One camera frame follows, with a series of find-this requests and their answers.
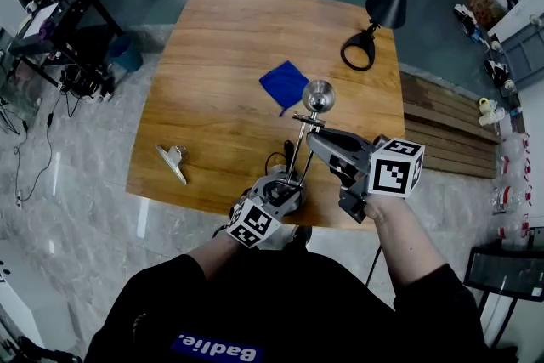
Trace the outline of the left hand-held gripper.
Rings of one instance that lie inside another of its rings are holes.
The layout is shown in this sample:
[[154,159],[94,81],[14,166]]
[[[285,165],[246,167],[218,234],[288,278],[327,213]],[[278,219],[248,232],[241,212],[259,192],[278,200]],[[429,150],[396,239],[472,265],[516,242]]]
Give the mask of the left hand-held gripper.
[[304,188],[281,176],[263,176],[234,206],[227,234],[247,248],[258,246],[281,226],[286,215],[304,202]]

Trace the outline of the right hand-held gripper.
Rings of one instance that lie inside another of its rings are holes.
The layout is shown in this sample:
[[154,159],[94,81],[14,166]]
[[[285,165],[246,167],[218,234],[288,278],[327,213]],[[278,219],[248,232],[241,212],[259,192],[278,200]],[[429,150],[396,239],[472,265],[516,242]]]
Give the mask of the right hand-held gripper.
[[425,146],[405,139],[377,137],[371,143],[354,133],[320,130],[308,133],[306,143],[338,177],[345,164],[339,206],[358,223],[365,219],[368,195],[405,199],[421,176]]

